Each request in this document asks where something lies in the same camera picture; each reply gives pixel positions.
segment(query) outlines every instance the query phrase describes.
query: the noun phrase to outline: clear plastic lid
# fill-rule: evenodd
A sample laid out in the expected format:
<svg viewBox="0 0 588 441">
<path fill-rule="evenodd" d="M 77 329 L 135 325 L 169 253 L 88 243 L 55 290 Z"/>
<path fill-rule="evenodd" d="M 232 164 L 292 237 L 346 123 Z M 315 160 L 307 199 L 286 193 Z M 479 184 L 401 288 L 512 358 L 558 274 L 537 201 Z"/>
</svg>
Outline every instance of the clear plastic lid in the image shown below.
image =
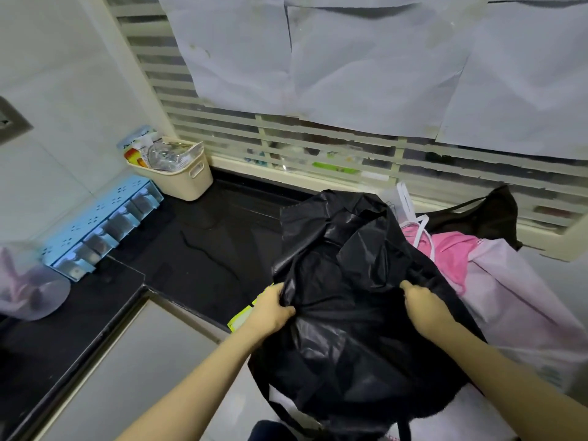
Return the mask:
<svg viewBox="0 0 588 441">
<path fill-rule="evenodd" d="M 203 151 L 202 142 L 195 144 L 178 140 L 161 141 L 149 148 L 148 162 L 154 170 L 177 172 L 200 156 Z"/>
</svg>

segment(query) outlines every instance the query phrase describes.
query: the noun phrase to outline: black countertop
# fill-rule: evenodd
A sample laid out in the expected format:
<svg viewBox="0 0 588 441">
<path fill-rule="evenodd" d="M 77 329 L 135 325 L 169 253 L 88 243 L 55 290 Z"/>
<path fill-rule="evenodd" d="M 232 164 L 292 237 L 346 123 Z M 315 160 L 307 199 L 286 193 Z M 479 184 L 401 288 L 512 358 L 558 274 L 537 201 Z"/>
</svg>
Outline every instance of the black countertop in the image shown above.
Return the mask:
<svg viewBox="0 0 588 441">
<path fill-rule="evenodd" d="M 167 197 L 36 322 L 0 323 L 0 441 L 20 439 L 145 292 L 154 291 L 228 331 L 269 284 L 281 249 L 280 209 L 311 194 L 233 173 L 194 202 Z"/>
</svg>

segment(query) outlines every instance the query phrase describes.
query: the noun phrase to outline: person's right hand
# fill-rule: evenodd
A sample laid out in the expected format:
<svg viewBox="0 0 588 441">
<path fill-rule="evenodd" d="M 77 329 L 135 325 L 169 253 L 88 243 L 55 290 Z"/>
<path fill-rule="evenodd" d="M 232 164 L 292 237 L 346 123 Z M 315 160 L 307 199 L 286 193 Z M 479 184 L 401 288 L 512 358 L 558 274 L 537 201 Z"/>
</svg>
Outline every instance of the person's right hand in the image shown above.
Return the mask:
<svg viewBox="0 0 588 441">
<path fill-rule="evenodd" d="M 413 285 L 408 280 L 401 281 L 401 288 L 405 292 L 408 317 L 421 336 L 433 341 L 441 328 L 455 323 L 445 302 L 429 289 Z"/>
</svg>

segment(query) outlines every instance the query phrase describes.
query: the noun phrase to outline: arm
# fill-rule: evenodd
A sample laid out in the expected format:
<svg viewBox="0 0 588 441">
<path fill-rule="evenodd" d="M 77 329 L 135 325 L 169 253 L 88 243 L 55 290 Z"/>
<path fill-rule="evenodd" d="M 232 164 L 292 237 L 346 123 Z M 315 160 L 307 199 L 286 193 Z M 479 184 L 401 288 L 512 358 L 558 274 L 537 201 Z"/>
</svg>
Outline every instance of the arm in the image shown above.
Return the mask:
<svg viewBox="0 0 588 441">
<path fill-rule="evenodd" d="M 243 326 L 116 441 L 199 440 L 247 357 L 294 315 L 293 307 L 279 305 L 282 285 L 267 287 Z"/>
<path fill-rule="evenodd" d="M 453 320 L 430 290 L 401 283 L 417 331 L 445 351 L 523 441 L 588 439 L 588 409 L 505 358 Z"/>
</svg>

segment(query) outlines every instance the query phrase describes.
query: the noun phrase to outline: black garbage bag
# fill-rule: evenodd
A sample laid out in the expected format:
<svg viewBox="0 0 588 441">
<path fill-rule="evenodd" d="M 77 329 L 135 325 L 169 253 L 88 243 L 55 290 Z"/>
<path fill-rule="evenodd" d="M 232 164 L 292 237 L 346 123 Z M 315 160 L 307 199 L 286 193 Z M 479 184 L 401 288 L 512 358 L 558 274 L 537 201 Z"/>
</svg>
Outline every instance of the black garbage bag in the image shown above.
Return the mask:
<svg viewBox="0 0 588 441">
<path fill-rule="evenodd" d="M 480 329 L 377 196 L 326 190 L 284 209 L 281 223 L 273 278 L 296 316 L 250 359 L 262 393 L 274 386 L 336 439 L 377 439 L 393 423 L 409 439 L 408 422 L 443 410 L 468 378 L 416 332 L 400 282 L 429 288 L 484 340 Z"/>
</svg>

